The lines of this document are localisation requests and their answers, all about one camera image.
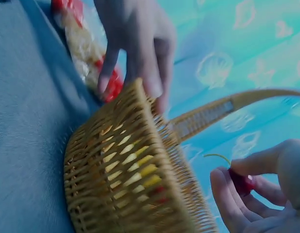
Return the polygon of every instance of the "blue tablecloth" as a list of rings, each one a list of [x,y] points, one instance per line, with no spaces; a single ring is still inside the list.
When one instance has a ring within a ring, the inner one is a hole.
[[[169,118],[248,89],[300,89],[300,0],[159,2],[178,34]],[[120,64],[125,69],[124,53]],[[300,98],[253,104],[183,143],[220,232],[226,228],[212,197],[209,174],[227,164],[203,154],[242,158],[288,138],[300,138]],[[276,176],[267,177],[277,182]]]

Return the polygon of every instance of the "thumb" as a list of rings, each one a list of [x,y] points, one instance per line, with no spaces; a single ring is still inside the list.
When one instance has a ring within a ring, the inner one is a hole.
[[[231,168],[242,176],[277,174],[277,162],[282,147],[281,143],[270,149],[253,153],[244,159],[233,160]]]
[[[103,62],[102,70],[98,79],[98,92],[103,94],[106,90],[107,84],[109,82],[110,76],[114,70],[117,63],[120,50],[108,43],[106,48],[106,57]]]

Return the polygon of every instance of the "hand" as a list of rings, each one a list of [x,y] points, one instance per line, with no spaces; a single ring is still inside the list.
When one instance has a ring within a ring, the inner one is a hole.
[[[176,31],[155,0],[94,0],[107,37],[106,59],[98,80],[106,90],[120,49],[127,53],[125,84],[143,78],[145,92],[167,107],[173,76]]]
[[[232,161],[240,175],[252,175],[255,191],[283,210],[268,208],[252,195],[240,197],[225,168],[211,172],[212,193],[224,224],[231,233],[300,233],[300,140]],[[278,174],[275,185],[261,174]]]

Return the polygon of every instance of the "basket handle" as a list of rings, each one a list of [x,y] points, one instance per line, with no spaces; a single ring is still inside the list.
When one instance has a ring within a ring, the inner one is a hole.
[[[300,96],[300,91],[263,89],[237,93],[172,119],[170,121],[171,127],[178,137],[178,142],[181,143],[247,105],[277,96]]]

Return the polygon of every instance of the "cherry stem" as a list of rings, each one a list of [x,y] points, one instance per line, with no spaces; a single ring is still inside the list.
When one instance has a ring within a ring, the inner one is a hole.
[[[204,157],[209,157],[209,156],[217,156],[217,157],[223,158],[231,166],[230,160],[228,160],[225,156],[223,156],[221,154],[204,154]]]

